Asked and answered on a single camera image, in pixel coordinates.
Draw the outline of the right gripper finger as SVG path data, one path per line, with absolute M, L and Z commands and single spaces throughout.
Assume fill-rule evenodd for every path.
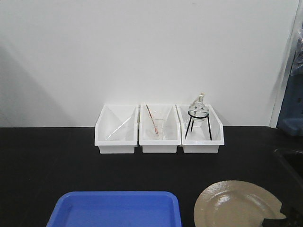
M 282 204 L 280 212 L 286 218 L 282 220 L 280 227 L 302 227 L 303 214 L 289 204 Z
M 262 227 L 285 227 L 287 225 L 288 219 L 263 219 L 261 226 Z

